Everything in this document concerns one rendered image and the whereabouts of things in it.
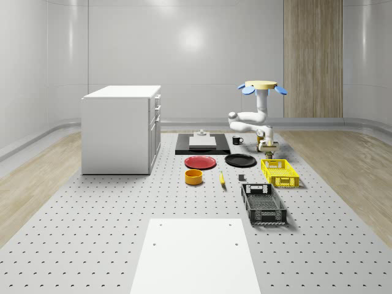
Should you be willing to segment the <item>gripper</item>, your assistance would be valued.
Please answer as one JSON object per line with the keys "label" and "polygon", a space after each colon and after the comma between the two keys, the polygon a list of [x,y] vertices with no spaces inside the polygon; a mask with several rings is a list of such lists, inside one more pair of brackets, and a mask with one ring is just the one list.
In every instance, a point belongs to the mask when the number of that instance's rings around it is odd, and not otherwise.
{"label": "gripper", "polygon": [[258,145],[258,150],[260,152],[264,152],[264,153],[266,153],[267,151],[272,151],[274,153],[275,151],[279,150],[279,143],[277,141],[275,141],[269,145],[269,144],[266,144],[265,142],[261,142]]}

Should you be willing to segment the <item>yellow basket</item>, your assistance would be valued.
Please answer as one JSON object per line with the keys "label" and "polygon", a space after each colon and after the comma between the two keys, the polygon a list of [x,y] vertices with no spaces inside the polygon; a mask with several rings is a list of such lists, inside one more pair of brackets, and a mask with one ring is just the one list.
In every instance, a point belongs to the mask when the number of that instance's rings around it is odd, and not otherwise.
{"label": "yellow basket", "polygon": [[262,159],[261,169],[267,182],[275,187],[299,186],[299,175],[285,159]]}

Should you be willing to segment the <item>black plate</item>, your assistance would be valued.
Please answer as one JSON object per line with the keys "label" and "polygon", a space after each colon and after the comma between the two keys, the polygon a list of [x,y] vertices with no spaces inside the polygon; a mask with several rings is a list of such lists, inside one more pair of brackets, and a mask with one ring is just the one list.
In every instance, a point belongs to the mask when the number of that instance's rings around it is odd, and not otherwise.
{"label": "black plate", "polygon": [[256,159],[247,154],[229,154],[225,157],[225,162],[239,168],[253,167],[257,164]]}

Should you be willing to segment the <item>dark grey basket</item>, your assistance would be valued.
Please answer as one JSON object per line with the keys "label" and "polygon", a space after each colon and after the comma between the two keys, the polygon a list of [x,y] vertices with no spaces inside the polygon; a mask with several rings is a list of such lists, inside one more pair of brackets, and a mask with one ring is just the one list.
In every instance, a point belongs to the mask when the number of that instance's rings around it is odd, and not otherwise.
{"label": "dark grey basket", "polygon": [[241,194],[252,224],[287,222],[287,209],[272,184],[242,184]]}

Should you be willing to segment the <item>drone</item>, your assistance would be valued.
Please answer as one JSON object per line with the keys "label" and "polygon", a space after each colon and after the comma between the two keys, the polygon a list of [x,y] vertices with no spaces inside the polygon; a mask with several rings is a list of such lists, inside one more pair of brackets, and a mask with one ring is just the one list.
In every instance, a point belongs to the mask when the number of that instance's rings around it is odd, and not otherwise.
{"label": "drone", "polygon": [[238,89],[242,90],[244,95],[250,95],[255,90],[269,90],[275,89],[276,92],[282,95],[287,95],[287,91],[278,86],[275,81],[246,81],[245,83],[238,86]]}

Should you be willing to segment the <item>black stove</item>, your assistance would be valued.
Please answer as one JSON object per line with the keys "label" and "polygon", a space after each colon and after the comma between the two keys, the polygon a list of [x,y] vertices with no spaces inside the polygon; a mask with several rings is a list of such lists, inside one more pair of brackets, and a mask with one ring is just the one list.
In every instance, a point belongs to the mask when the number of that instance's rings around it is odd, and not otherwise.
{"label": "black stove", "polygon": [[224,134],[210,132],[194,132],[193,134],[179,134],[176,155],[227,155],[230,148]]}

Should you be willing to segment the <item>red plate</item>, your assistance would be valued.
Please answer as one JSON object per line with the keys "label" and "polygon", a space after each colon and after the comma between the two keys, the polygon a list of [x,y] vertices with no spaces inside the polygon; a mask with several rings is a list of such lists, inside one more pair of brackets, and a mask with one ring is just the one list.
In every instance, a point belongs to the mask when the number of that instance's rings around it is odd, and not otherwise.
{"label": "red plate", "polygon": [[216,160],[209,156],[190,156],[184,160],[184,164],[191,169],[207,170],[216,166]]}

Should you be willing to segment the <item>yellow bowl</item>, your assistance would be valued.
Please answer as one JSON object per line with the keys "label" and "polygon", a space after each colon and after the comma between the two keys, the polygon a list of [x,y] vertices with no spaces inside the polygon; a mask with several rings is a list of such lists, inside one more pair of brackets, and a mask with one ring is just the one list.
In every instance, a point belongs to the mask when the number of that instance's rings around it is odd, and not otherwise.
{"label": "yellow bowl", "polygon": [[190,169],[185,172],[185,183],[196,186],[203,181],[203,172],[197,169]]}

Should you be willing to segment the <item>white board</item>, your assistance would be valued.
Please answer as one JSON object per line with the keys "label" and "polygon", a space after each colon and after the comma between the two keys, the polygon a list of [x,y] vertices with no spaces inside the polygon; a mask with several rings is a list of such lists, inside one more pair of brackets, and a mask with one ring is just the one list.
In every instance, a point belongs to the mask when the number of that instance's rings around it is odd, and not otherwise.
{"label": "white board", "polygon": [[260,294],[241,219],[151,219],[130,294]]}

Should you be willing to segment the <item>white cabinet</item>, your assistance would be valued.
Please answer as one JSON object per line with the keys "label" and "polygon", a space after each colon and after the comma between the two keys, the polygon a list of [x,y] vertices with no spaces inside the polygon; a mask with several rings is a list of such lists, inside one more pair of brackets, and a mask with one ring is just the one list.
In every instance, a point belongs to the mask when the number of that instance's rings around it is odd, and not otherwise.
{"label": "white cabinet", "polygon": [[160,148],[159,85],[107,86],[81,99],[81,172],[152,172]]}

